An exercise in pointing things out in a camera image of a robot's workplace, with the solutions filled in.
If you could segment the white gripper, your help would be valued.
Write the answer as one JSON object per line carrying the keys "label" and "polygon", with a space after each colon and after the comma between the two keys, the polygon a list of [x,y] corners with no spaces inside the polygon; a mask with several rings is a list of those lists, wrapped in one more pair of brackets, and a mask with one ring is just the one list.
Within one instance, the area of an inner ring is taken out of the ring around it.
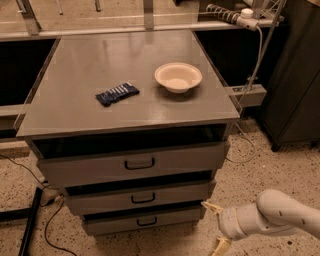
{"label": "white gripper", "polygon": [[218,226],[220,231],[226,236],[216,239],[213,251],[209,256],[225,256],[231,248],[232,241],[238,241],[247,237],[247,234],[243,230],[243,224],[240,222],[240,219],[246,213],[246,207],[239,206],[223,209],[207,201],[202,201],[201,205],[211,210],[215,215],[219,215]]}

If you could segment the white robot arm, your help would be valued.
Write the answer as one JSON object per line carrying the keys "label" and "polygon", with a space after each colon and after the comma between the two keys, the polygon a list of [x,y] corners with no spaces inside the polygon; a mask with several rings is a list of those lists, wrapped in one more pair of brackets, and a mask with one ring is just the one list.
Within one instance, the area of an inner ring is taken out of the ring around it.
{"label": "white robot arm", "polygon": [[320,210],[300,203],[275,189],[262,191],[255,203],[222,208],[208,201],[201,205],[217,216],[222,236],[210,256],[225,256],[233,241],[249,235],[286,236],[303,230],[320,238]]}

